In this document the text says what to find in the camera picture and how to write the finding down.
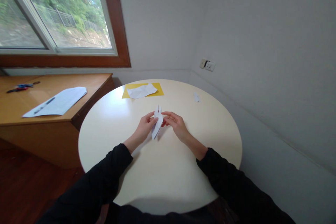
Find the glass pane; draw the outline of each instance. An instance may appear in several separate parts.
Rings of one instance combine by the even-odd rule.
[[[31,0],[58,47],[112,48],[100,0]]]
[[[45,48],[14,0],[0,0],[0,48]]]

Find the black jacket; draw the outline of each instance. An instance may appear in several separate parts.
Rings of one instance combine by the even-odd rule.
[[[124,144],[119,144],[88,171],[37,223],[95,223],[102,204],[112,202],[118,191],[119,177],[133,158]],[[236,169],[213,149],[196,160],[214,190],[238,215],[239,223],[294,223],[242,171]],[[109,211],[105,223],[209,223],[200,216],[169,213],[165,216],[142,213],[132,206]]]

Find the electrical outlet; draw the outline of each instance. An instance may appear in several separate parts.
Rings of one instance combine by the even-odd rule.
[[[206,63],[206,62],[207,62],[207,60],[206,60],[206,59],[202,59],[202,60],[201,60],[201,64],[200,64],[200,66],[199,66],[199,67],[203,69],[203,68],[204,68],[204,66],[205,66],[205,63]]]
[[[205,64],[205,69],[212,72],[215,69],[215,63],[207,61]]]

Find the person's right hand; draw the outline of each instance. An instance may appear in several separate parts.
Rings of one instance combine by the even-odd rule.
[[[181,142],[184,142],[189,136],[191,136],[181,116],[168,111],[162,112],[161,114],[166,115],[163,118],[161,127],[165,125],[172,126],[176,136],[180,139]]]

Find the wooden floor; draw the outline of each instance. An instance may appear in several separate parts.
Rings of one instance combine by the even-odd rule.
[[[1,223],[35,223],[83,174],[19,149],[0,150]]]

